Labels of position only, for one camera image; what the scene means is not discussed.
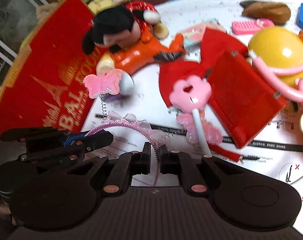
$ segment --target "white stick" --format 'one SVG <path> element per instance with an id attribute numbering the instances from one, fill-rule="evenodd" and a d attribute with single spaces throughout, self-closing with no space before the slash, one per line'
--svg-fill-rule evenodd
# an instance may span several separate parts
<path id="1" fill-rule="evenodd" d="M 194 123 L 195 123 L 195 127 L 196 127 L 199 144 L 202 149 L 202 154 L 203 155 L 212 155 L 210 152 L 210 149 L 208 147 L 206 138 L 205 138 L 205 134 L 204 134 L 203 126 L 202 126 L 202 120 L 201 120 L 201 116 L 199 115 L 198 109 L 194 109 L 192 111 L 192 115 L 194 118 Z"/>

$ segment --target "pink butterfly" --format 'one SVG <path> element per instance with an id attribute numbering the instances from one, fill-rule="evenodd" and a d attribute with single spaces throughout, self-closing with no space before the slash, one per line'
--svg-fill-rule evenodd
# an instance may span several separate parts
<path id="1" fill-rule="evenodd" d="M 119 94 L 119 82 L 123 71 L 121 69 L 112 69 L 100 76 L 90 74 L 85 76 L 83 83 L 89 91 L 90 98 L 97 98 L 100 94 Z"/>
<path id="2" fill-rule="evenodd" d="M 211 122 L 207 122 L 204 117 L 201 117 L 206 141 L 212 144 L 218 144 L 223 141 L 220 131 L 215 128 Z M 192 114 L 180 114 L 176 117 L 178 123 L 182 124 L 187 130 L 186 137 L 191 144 L 199 143 L 196 127 Z"/>

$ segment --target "pink plastic toy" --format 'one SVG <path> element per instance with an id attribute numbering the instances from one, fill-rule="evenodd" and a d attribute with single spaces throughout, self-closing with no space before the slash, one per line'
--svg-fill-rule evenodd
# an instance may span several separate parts
<path id="1" fill-rule="evenodd" d="M 249 51 L 249 56 L 253 60 L 253 65 L 257 68 L 264 79 L 280 94 L 284 97 L 298 103 L 302 103 L 303 106 L 303 78 L 301 80 L 295 80 L 298 90 L 286 85 L 278 76 L 294 75 L 303 71 L 303 65 L 298 67 L 279 69 L 266 65 L 264 60 L 257 56 L 252 50 Z"/>
<path id="2" fill-rule="evenodd" d="M 85 76 L 83 83 L 89 91 L 90 98 L 97 98 L 100 94 L 119 94 L 119 82 L 124 71 L 112 69 L 100 76 L 90 74 Z"/>
<path id="3" fill-rule="evenodd" d="M 173 86 L 173 92 L 170 93 L 169 99 L 173 106 L 176 106 L 185 112 L 182 117 L 188 126 L 194 126 L 199 144 L 204 155 L 211 155 L 210 149 L 206 142 L 204 128 L 199 109 L 203 109 L 211 96 L 211 87 L 207 81 L 203 81 L 199 76 L 189 76 L 186 80 L 178 80 Z M 193 116 L 194 123 L 191 124 L 188 115 Z"/>
<path id="4" fill-rule="evenodd" d="M 263 28 L 274 26 L 274 23 L 269 19 L 257 19 L 246 22 L 232 22 L 232 29 L 236 35 L 254 34 Z"/>
<path id="5" fill-rule="evenodd" d="M 191 113 L 193 109 L 202 109 L 210 96 L 210 84 L 199 76 L 192 75 L 186 80 L 178 80 L 174 84 L 169 99 L 173 106 L 180 108 L 185 113 Z"/>
<path id="6" fill-rule="evenodd" d="M 187 130 L 186 137 L 188 142 L 191 144 L 199 143 L 193 116 L 191 114 L 180 114 L 176 117 L 176 120 Z M 201 115 L 201 121 L 206 141 L 212 144 L 221 143 L 223 141 L 222 134 L 211 122 L 205 120 L 205 114 Z"/>

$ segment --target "orange toy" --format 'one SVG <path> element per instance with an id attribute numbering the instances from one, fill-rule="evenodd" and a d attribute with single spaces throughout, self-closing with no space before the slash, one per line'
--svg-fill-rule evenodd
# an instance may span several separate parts
<path id="1" fill-rule="evenodd" d="M 169 48 L 163 46 L 152 35 L 150 29 L 145 28 L 140 39 L 132 47 L 110 54 L 110 57 L 113 59 L 113 66 L 110 65 L 110 60 L 107 59 L 107 64 L 105 65 L 104 59 L 102 59 L 97 65 L 97 72 L 101 72 L 100 70 L 102 69 L 105 70 L 105 67 L 109 69 L 114 67 L 126 71 L 129 75 L 133 75 L 146 64 L 156 61 L 173 61 L 186 54 L 183 44 L 183 35 L 177 34 Z"/>

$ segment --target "spring wire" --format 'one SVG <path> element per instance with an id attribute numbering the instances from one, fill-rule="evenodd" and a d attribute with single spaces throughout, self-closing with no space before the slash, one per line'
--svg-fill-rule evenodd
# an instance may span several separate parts
<path id="1" fill-rule="evenodd" d="M 106 107 L 106 102 L 105 102 L 105 94 L 101 94 L 100 96 L 100 99 L 101 99 L 101 110 L 102 110 L 102 115 L 103 116 L 107 116 L 107 107 Z"/>

